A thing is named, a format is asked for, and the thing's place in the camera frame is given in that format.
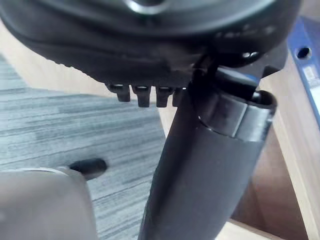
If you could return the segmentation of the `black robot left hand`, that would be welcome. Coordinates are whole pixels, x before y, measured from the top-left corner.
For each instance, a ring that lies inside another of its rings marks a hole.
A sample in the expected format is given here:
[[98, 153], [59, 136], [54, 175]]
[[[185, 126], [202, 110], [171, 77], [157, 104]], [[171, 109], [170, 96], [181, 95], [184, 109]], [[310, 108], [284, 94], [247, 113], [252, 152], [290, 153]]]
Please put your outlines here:
[[3, 0], [23, 45], [129, 102], [177, 108], [153, 175], [140, 240], [213, 240], [240, 201], [277, 100], [300, 0]]

